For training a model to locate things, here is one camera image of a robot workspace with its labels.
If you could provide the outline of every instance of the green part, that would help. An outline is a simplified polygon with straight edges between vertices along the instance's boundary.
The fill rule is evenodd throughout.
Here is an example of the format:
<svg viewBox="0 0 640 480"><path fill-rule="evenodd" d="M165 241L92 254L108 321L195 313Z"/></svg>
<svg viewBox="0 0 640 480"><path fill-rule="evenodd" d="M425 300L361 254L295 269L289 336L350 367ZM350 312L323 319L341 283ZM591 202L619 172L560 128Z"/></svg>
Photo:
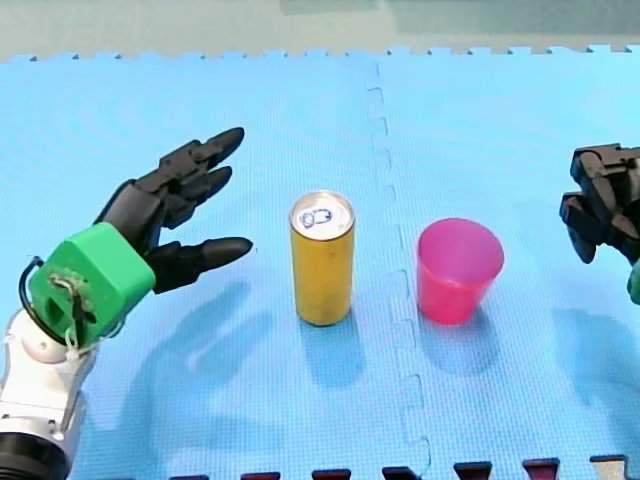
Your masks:
<svg viewBox="0 0 640 480"><path fill-rule="evenodd" d="M631 301L636 305L640 305L640 260L636 261L631 269L631 275L627 282L627 291Z"/></svg>
<svg viewBox="0 0 640 480"><path fill-rule="evenodd" d="M31 277L33 309L48 329L65 338L75 330L69 291L73 285L86 312L76 339L79 347L109 335L155 284L151 267L109 223L99 223L62 242Z"/></svg>

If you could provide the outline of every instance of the plastic cup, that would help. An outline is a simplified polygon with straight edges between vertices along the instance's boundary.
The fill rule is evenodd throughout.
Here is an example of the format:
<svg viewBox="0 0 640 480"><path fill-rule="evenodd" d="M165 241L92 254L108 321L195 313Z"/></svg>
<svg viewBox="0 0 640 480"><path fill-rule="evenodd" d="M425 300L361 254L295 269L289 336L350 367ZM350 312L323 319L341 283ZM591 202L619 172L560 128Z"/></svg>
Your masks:
<svg viewBox="0 0 640 480"><path fill-rule="evenodd" d="M418 241L418 308L436 323L466 322L503 265L500 240L483 225L462 218L429 225Z"/></svg>

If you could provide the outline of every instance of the can lid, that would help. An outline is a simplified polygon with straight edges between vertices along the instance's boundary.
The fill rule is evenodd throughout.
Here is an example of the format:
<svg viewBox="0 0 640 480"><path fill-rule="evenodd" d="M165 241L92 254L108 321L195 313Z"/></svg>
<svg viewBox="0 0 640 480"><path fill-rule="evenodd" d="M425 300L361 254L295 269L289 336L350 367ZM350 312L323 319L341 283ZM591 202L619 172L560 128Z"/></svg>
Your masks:
<svg viewBox="0 0 640 480"><path fill-rule="evenodd" d="M347 233L355 216L342 196L327 190L304 195L291 209L289 221L300 234L312 240L333 240Z"/></svg>

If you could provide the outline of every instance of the yellow can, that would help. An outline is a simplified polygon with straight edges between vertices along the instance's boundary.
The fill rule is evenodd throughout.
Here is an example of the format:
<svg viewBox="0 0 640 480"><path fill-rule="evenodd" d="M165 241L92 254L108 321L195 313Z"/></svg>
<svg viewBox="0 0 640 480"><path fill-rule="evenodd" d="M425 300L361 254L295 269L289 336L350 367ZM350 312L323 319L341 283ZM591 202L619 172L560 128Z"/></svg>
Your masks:
<svg viewBox="0 0 640 480"><path fill-rule="evenodd" d="M351 309L355 215L337 193L304 195L289 214L296 310L312 325L328 326Z"/></svg>

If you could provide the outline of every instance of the blue foam mat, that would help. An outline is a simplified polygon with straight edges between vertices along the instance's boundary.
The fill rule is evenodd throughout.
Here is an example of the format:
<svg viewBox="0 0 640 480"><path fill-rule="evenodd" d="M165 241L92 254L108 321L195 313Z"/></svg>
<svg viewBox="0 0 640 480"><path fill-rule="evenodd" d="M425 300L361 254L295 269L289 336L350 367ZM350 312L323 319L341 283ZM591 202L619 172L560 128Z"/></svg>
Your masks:
<svg viewBox="0 0 640 480"><path fill-rule="evenodd" d="M618 453L640 473L628 266L606 250L582 265L558 217L574 148L639 143L640 57L594 50L1 65L5 317L30 256L93 221L120 181L192 138L247 132L231 183L163 240L256 247L149 297L104 345L74 478L368 480L407 465L442 479L490 461L497 480L557 457L582 480L591 456ZM287 231L316 188L358 216L354 313L322 330L295 316ZM507 263L482 315L445 332L416 314L412 252L450 215L492 228Z"/></svg>

